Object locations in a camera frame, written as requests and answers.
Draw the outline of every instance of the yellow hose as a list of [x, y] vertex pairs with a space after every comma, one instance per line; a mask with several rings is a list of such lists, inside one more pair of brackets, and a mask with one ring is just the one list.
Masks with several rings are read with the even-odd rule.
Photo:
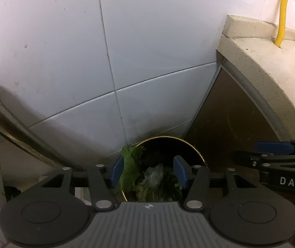
[[274, 44], [278, 47], [281, 46], [281, 43], [284, 38], [284, 31], [285, 31], [285, 17], [287, 14], [287, 4], [288, 0], [281, 0], [279, 5], [279, 30], [277, 31], [277, 36], [274, 41]]

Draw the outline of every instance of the garbage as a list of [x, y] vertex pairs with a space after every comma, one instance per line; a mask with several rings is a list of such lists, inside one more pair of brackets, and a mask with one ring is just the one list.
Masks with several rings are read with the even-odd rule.
[[[159, 163], [155, 167], [146, 168], [146, 162], [141, 159], [146, 151], [143, 146], [124, 146], [120, 154], [124, 158], [118, 188], [124, 193], [134, 192], [138, 201], [181, 201], [180, 184], [174, 175], [173, 168]], [[155, 161], [162, 161], [160, 157], [149, 157]]]

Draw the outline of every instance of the beige countertop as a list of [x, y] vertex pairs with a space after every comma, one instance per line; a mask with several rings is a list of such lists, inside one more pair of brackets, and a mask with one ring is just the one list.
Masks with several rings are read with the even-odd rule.
[[276, 30], [266, 22], [228, 16], [217, 50], [254, 86], [295, 139], [295, 31], [286, 31], [279, 48], [273, 43]]

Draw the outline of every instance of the gold rim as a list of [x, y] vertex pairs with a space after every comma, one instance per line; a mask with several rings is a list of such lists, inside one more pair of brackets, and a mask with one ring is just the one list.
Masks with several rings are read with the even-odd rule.
[[[153, 137], [147, 138], [147, 139], [145, 139], [143, 141], [140, 141], [139, 143], [135, 144], [135, 147], [140, 146], [141, 144], [143, 144], [143, 143], [145, 143], [145, 142], [147, 142], [149, 140], [156, 139], [156, 138], [173, 138], [173, 139], [177, 139], [177, 140], [180, 140], [180, 141], [186, 143], [187, 145], [191, 146], [197, 152], [197, 154], [203, 160], [205, 166], [207, 166], [206, 161], [204, 160], [203, 155], [192, 144], [190, 144], [189, 142], [185, 141], [184, 139], [181, 139], [181, 138], [178, 138], [178, 137], [175, 137], [175, 136], [168, 136], [168, 135], [153, 136]], [[125, 201], [128, 201], [127, 198], [126, 198], [126, 196], [125, 196], [125, 193], [123, 192], [123, 190], [121, 190], [121, 194], [122, 194], [123, 199]]]

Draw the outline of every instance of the metal pipe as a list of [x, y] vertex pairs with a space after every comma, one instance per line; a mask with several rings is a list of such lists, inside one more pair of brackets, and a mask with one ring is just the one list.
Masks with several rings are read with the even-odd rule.
[[77, 165], [59, 154], [53, 147], [41, 140], [19, 121], [0, 100], [0, 135], [23, 151], [52, 167], [69, 166], [82, 170]]

